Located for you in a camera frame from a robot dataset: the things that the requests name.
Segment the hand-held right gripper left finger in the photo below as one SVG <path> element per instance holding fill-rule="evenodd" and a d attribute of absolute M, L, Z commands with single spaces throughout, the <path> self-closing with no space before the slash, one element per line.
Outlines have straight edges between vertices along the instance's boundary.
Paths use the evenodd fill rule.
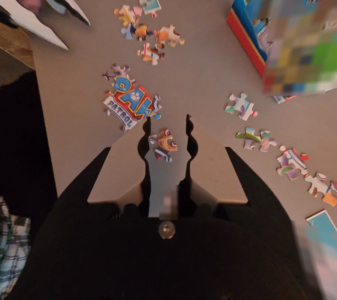
<path fill-rule="evenodd" d="M 143 217 L 149 216 L 151 179 L 145 156 L 150 133 L 148 117 L 112 144 L 87 199 L 89 204 L 114 204 L 121 212 L 135 204 Z"/>

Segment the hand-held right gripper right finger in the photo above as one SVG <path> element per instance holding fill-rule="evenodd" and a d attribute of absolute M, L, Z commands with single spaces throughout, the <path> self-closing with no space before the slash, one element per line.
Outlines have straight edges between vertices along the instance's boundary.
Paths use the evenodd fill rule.
<path fill-rule="evenodd" d="M 187 152 L 185 178 L 178 185 L 180 217 L 191 217 L 206 204 L 211 213 L 219 205 L 245 205 L 247 196 L 235 172 L 226 147 L 186 116 Z"/>

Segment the orange dog face puzzle piece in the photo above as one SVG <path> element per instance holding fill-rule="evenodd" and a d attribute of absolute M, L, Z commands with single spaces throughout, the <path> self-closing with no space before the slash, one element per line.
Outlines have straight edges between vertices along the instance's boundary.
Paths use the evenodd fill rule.
<path fill-rule="evenodd" d="M 170 163 L 172 161 L 170 153 L 178 150 L 177 144 L 173 141 L 173 137 L 169 129 L 161 130 L 160 135 L 160 137 L 156 134 L 150 135 L 149 142 L 152 145 L 158 145 L 158 147 L 154 149 L 156 159 L 164 158 L 167 163 Z"/>

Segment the assembled logo puzzle section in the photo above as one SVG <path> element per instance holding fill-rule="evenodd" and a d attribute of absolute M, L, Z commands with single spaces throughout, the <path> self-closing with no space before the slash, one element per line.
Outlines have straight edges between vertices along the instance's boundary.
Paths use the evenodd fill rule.
<path fill-rule="evenodd" d="M 143 119 L 154 117 L 156 120 L 161 118 L 159 110 L 162 106 L 159 104 L 160 97 L 155 95 L 151 97 L 142 87 L 135 87 L 135 79 L 129 76 L 117 75 L 112 84 L 114 92 L 106 92 L 106 98 L 103 104 L 107 107 L 106 114 L 113 113 L 123 123 L 124 133 L 132 129 Z"/>

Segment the orange fur puzzle piece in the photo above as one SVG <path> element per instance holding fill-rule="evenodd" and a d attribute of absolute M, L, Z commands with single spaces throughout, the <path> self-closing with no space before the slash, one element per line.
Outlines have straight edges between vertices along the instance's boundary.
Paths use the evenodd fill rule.
<path fill-rule="evenodd" d="M 181 39 L 181 34 L 175 31 L 175 25 L 171 24 L 169 27 L 162 27 L 160 30 L 154 30 L 154 35 L 156 35 L 156 42 L 161 44 L 167 44 L 171 47 L 175 47 L 176 44 L 183 45 L 185 40 Z"/>

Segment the wooden furniture leg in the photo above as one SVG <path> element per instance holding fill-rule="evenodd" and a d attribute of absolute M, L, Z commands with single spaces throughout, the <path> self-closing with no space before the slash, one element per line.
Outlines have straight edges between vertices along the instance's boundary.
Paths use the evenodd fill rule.
<path fill-rule="evenodd" d="M 35 70 L 30 34 L 24 28 L 11 28 L 0 23 L 0 47 L 23 64 Z"/>

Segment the green purple puzzle piece pair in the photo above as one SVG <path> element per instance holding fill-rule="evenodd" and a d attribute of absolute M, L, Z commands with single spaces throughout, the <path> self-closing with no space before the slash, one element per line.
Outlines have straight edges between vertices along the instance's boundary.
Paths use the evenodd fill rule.
<path fill-rule="evenodd" d="M 270 146 L 277 146 L 275 139 L 270 139 L 270 130 L 260 130 L 259 135 L 255 134 L 255 129 L 246 127 L 245 133 L 237 133 L 236 139 L 244 140 L 244 148 L 254 150 L 259 148 L 261 152 L 268 152 Z"/>

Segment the white teal purple puzzle piece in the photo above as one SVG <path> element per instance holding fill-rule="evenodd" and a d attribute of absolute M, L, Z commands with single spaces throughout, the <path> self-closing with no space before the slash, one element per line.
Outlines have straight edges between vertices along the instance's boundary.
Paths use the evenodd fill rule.
<path fill-rule="evenodd" d="M 229 96 L 230 101 L 234 101 L 235 104 L 230 105 L 228 104 L 225 107 L 225 112 L 234 114 L 235 111 L 239 112 L 238 117 L 243 120 L 247 121 L 249 117 L 256 117 L 258 115 L 257 111 L 253 110 L 254 103 L 251 103 L 246 100 L 247 95 L 245 93 L 241 93 L 240 97 L 235 96 L 233 93 Z"/>

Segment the white purple striped puzzle piece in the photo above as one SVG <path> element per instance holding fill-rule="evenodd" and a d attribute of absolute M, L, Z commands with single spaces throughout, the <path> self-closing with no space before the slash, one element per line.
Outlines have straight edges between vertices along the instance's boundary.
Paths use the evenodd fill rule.
<path fill-rule="evenodd" d="M 305 153 L 298 154 L 297 151 L 292 149 L 286 149 L 284 145 L 279 147 L 282 155 L 277 158 L 280 167 L 276 169 L 280 176 L 287 175 L 290 181 L 295 181 L 302 176 L 308 174 L 308 168 L 306 161 L 309 160 L 309 156 Z"/>

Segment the yellow pink puzzle piece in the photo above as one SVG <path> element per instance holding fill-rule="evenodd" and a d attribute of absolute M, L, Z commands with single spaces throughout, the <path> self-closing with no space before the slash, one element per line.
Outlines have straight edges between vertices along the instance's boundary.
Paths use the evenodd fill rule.
<path fill-rule="evenodd" d="M 139 18 L 142 15 L 142 8 L 134 6 L 130 8 L 129 5 L 123 5 L 121 9 L 116 8 L 114 14 L 118 15 L 118 19 L 123 21 L 123 25 L 127 27 L 129 24 L 135 26 L 139 22 Z"/>

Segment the white orange red puzzle piece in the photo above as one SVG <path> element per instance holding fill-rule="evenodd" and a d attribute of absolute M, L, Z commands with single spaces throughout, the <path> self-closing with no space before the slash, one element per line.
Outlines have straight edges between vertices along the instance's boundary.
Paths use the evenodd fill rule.
<path fill-rule="evenodd" d="M 327 176 L 320 172 L 316 172 L 314 176 L 306 174 L 304 176 L 305 181 L 310 182 L 310 188 L 308 192 L 314 197 L 318 196 L 318 193 L 323 194 L 322 201 L 335 207 L 337 204 L 337 182 L 330 181 L 329 185 L 325 182 Z"/>

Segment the assembled teal puzzle section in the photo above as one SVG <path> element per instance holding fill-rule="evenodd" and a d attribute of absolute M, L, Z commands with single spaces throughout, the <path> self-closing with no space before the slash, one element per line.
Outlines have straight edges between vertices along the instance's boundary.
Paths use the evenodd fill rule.
<path fill-rule="evenodd" d="M 325 209 L 316 212 L 305 219 L 313 227 L 337 234 L 337 227 Z"/>

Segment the orange red striped puzzle piece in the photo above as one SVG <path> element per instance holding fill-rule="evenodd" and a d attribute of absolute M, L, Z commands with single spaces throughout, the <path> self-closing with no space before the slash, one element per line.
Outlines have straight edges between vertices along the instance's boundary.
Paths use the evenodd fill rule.
<path fill-rule="evenodd" d="M 165 59 L 165 53 L 160 52 L 164 49 L 165 45 L 163 43 L 156 43 L 154 47 L 150 47 L 149 43 L 143 44 L 143 49 L 138 49 L 136 54 L 143 57 L 143 61 L 150 61 L 153 66 L 158 65 L 158 60 Z"/>

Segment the colourful puzzle box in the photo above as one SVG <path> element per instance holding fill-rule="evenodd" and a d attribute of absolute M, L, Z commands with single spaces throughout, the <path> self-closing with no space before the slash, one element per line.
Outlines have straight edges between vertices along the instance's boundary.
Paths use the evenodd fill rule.
<path fill-rule="evenodd" d="M 234 0 L 227 23 L 262 78 L 266 95 L 337 87 L 337 0 Z"/>

